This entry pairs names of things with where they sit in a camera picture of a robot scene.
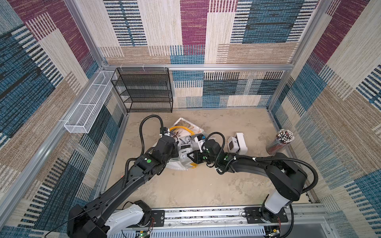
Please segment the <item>white canvas bag yellow handles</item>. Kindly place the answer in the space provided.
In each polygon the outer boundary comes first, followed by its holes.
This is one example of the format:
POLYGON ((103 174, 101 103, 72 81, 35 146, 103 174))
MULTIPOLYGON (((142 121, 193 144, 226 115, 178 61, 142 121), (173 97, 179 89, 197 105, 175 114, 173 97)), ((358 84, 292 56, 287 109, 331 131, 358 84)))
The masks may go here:
MULTIPOLYGON (((196 126, 184 118, 179 118, 169 130, 170 136, 173 137, 178 143, 178 148, 182 144, 192 143, 194 151, 200 149, 200 146, 195 141, 196 136, 199 134, 203 134, 205 137, 207 136, 204 129, 196 126)), ((187 171, 196 167, 197 164, 193 163, 191 159, 180 159, 179 157, 170 159, 166 165, 166 168, 177 171, 187 171)))

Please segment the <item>white rectangular alarm clock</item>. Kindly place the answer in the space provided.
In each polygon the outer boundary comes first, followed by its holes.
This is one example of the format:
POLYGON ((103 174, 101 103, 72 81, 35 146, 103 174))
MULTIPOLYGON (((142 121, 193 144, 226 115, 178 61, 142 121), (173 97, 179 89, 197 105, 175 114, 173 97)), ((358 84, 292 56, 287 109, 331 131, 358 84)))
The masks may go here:
POLYGON ((236 133, 236 139, 237 139, 237 143, 238 143, 238 146, 239 146, 239 150, 238 150, 237 153, 239 155, 246 155, 246 153, 248 151, 248 148, 246 146, 244 134, 242 132, 237 132, 236 133))

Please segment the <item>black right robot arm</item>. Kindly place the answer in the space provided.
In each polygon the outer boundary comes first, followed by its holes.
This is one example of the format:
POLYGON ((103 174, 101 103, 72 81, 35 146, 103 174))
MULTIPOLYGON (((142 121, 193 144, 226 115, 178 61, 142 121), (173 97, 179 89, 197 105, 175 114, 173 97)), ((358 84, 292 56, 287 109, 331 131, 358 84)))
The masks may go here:
POLYGON ((261 207, 245 208, 241 215, 249 224, 277 223, 278 228, 268 233, 268 238, 285 238, 291 234, 295 222, 292 203, 318 183, 318 173, 313 166, 282 153, 268 157, 227 153, 224 145, 210 135, 199 134, 194 141, 198 148, 181 152, 180 156, 186 156, 195 164, 206 163, 220 175, 249 173, 269 178, 275 190, 267 195, 261 207))

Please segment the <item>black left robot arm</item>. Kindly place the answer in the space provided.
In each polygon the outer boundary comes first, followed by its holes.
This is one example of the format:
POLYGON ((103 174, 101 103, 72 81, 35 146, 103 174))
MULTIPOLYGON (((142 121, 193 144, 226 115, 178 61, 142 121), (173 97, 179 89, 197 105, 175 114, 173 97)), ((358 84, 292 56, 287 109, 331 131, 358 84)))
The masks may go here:
POLYGON ((164 171, 177 147, 175 139, 170 136, 158 115, 144 118, 140 123, 139 133, 141 154, 126 161, 122 178, 85 206, 74 206, 69 211, 68 220, 55 226, 48 234, 67 225, 66 233, 70 238, 106 238, 111 235, 111 225, 106 224, 108 219, 133 192, 164 171), (153 149, 145 151, 142 127, 151 118, 159 119, 161 137, 153 149))

